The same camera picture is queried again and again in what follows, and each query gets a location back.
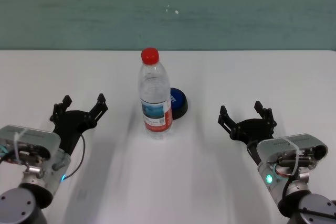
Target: clear bottle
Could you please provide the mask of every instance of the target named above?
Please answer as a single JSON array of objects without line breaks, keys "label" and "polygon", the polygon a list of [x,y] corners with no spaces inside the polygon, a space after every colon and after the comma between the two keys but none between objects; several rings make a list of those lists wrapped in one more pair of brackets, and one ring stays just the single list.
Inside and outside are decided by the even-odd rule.
[{"label": "clear bottle", "polygon": [[162,138],[173,123],[169,78],[155,48],[143,50],[141,59],[138,84],[145,127],[152,137]]}]

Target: blue lid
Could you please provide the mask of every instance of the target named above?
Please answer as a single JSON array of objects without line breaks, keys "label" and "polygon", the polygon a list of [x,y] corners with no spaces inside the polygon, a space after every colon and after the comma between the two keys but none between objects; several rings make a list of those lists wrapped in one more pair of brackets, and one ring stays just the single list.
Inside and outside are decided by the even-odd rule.
[{"label": "blue lid", "polygon": [[188,110],[188,102],[185,94],[176,88],[170,89],[173,119],[182,117]]}]

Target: red bottle cap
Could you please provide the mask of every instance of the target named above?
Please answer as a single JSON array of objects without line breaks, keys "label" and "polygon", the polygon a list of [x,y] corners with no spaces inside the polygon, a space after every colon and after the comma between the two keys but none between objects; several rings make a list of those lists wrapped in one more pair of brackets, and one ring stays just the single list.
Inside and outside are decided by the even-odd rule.
[{"label": "red bottle cap", "polygon": [[159,52],[156,48],[147,47],[141,52],[142,62],[146,65],[154,65],[159,61]]}]

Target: bottle label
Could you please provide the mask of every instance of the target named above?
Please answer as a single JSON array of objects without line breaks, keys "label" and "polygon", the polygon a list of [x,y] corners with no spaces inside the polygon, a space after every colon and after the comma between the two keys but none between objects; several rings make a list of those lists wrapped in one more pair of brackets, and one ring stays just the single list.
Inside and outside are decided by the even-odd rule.
[{"label": "bottle label", "polygon": [[161,103],[142,101],[142,113],[148,130],[161,132],[167,130],[173,122],[171,100]]}]

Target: zip tie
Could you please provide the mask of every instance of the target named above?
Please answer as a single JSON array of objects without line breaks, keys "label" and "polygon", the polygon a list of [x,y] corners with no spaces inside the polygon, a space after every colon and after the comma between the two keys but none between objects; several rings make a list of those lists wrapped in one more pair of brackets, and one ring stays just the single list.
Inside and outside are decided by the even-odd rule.
[{"label": "zip tie", "polygon": [[16,160],[17,160],[17,164],[19,164],[19,165],[21,164],[21,161],[19,159],[19,151],[18,151],[18,147],[17,147],[17,142],[26,133],[26,131],[28,131],[28,129],[29,128],[25,128],[20,133],[17,133],[17,132],[14,133],[14,152],[15,152],[15,157],[16,157]]},{"label": "zip tie", "polygon": [[286,140],[288,143],[290,143],[295,149],[296,149],[296,158],[295,158],[295,166],[294,166],[294,169],[293,169],[293,172],[291,174],[291,176],[293,176],[295,173],[296,173],[296,170],[298,169],[298,165],[299,165],[299,153],[300,153],[300,149],[299,147],[293,143],[291,140],[289,140],[288,138],[286,137],[282,137],[283,140]]}]

